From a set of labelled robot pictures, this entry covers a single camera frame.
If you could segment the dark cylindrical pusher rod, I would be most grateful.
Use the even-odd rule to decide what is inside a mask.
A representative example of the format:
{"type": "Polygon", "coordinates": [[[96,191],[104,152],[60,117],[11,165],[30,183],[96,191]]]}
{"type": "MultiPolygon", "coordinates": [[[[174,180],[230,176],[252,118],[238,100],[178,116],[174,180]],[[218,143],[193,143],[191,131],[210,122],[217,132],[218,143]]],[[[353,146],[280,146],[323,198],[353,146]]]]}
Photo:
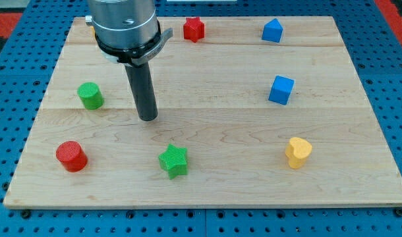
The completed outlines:
{"type": "Polygon", "coordinates": [[[138,116],[143,121],[154,120],[158,108],[148,63],[125,67],[138,116]]]}

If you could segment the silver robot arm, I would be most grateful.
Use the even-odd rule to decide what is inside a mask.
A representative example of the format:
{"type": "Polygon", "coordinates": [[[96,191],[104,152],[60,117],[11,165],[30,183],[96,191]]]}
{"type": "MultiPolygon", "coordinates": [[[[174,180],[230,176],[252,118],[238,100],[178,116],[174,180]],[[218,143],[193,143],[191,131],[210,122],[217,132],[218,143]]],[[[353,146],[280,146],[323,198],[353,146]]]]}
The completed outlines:
{"type": "Polygon", "coordinates": [[[161,29],[152,0],[88,0],[95,39],[105,57],[124,65],[138,116],[154,120],[158,107],[149,61],[172,38],[173,29],[161,29]]]}

